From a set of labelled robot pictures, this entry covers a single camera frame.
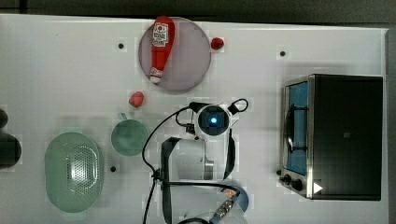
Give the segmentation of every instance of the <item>toaster oven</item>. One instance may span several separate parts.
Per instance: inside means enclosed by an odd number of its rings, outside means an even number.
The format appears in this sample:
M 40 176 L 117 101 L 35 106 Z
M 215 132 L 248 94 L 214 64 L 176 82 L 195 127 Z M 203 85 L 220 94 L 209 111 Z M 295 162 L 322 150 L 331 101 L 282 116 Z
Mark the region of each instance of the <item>toaster oven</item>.
M 314 74 L 282 96 L 281 184 L 308 199 L 381 199 L 383 78 Z

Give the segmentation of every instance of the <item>teal mug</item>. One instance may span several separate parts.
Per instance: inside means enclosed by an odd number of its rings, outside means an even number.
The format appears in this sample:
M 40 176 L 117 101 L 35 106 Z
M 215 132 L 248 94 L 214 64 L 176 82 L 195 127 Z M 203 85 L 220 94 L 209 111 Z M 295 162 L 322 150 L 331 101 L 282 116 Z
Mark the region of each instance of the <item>teal mug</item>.
M 119 113 L 122 119 L 111 134 L 111 144 L 123 156 L 135 156 L 143 150 L 149 132 L 144 124 L 134 119 L 127 119 L 124 113 Z

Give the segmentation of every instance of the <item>green bowl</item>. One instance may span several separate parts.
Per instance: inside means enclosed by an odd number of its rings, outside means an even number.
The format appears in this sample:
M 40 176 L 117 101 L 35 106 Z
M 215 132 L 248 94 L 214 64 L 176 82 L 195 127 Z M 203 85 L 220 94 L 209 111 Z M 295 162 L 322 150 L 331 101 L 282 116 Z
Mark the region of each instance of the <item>green bowl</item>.
M 135 156 L 142 152 L 149 137 L 146 126 L 134 119 L 126 119 L 117 124 L 111 134 L 113 147 L 123 156 Z
M 66 213 L 93 205 L 104 183 L 104 160 L 96 144 L 82 133 L 63 133 L 46 151 L 46 191 L 49 200 Z

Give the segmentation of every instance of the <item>plate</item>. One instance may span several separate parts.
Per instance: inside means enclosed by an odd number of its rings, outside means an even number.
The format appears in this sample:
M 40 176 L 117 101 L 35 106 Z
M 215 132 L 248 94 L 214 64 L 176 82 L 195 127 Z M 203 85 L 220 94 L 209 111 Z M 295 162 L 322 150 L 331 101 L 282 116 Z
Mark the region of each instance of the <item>plate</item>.
M 204 78 L 210 65 L 209 38 L 194 22 L 179 17 L 171 17 L 175 23 L 175 41 L 171 55 L 157 85 L 169 91 L 186 91 Z M 139 44 L 140 66 L 149 79 L 151 69 L 151 25 L 143 34 Z

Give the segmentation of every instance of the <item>red ball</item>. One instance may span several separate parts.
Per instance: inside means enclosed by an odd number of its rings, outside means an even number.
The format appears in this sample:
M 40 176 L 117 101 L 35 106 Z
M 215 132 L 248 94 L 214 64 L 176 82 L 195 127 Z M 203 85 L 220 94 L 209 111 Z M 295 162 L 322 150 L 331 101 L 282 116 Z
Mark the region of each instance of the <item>red ball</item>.
M 134 106 L 134 107 L 139 107 L 143 104 L 143 100 L 145 99 L 145 96 L 141 91 L 135 92 L 131 98 L 129 98 L 129 104 Z
M 218 50 L 221 49 L 224 46 L 224 40 L 215 37 L 212 39 L 212 43 L 210 44 L 210 48 Z

